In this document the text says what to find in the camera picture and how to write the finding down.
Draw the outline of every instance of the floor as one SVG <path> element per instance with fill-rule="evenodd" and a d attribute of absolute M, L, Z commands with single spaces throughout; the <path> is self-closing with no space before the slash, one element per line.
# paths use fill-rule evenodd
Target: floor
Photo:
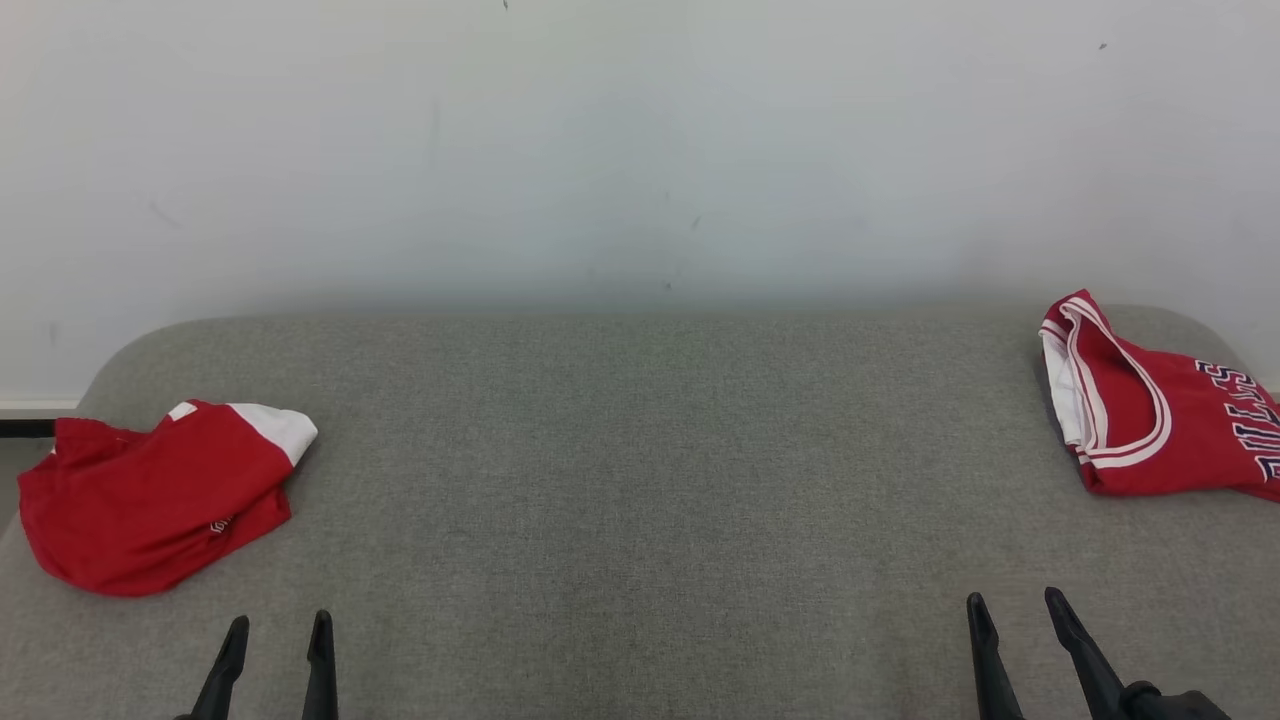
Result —
<path fill-rule="evenodd" d="M 31 469 L 49 454 L 52 439 L 0 439 L 0 532 L 18 511 L 18 474 Z"/>

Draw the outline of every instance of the black strip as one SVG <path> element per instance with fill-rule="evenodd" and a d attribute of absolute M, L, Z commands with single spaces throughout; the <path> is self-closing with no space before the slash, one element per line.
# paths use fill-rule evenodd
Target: black strip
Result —
<path fill-rule="evenodd" d="M 54 437 L 54 421 L 0 420 L 0 437 Z"/>

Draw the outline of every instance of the black robotic claw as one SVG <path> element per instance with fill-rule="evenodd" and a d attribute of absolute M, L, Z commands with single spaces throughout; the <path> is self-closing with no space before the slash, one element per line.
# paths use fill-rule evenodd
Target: black robotic claw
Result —
<path fill-rule="evenodd" d="M 1120 683 L 1111 664 L 1089 637 L 1084 624 L 1057 588 L 1044 588 L 1057 642 L 1071 653 L 1075 674 L 1080 679 L 1084 700 L 1093 720 L 1230 720 L 1216 705 L 1198 692 L 1164 697 L 1155 685 L 1137 682 Z M 1021 720 L 1018 698 L 1005 666 L 1000 661 L 1000 635 L 991 621 L 982 596 L 969 596 L 969 641 L 973 644 L 973 674 L 978 684 L 978 715 L 982 720 Z"/>
<path fill-rule="evenodd" d="M 241 615 L 232 621 L 223 650 L 214 660 L 214 669 L 200 691 L 189 715 L 175 720 L 227 720 L 232 706 L 232 685 L 244 669 L 244 650 L 248 647 L 248 618 Z M 333 618 L 321 610 L 311 626 L 311 644 L 307 646 L 311 679 L 307 698 L 302 706 L 302 720 L 338 720 L 338 670 L 333 652 Z"/>

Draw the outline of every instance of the red and white fabric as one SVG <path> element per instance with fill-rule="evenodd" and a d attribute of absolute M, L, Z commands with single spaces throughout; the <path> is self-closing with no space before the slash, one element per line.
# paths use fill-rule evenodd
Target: red and white fabric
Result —
<path fill-rule="evenodd" d="M 1062 439 L 1089 492 L 1235 488 L 1280 501 L 1280 414 L 1252 378 L 1116 337 L 1087 291 L 1039 331 Z"/>
<path fill-rule="evenodd" d="M 54 451 L 18 478 L 31 550 L 86 591 L 145 596 L 289 519 L 280 487 L 316 437 L 264 405 L 189 400 L 150 433 L 63 418 Z"/>

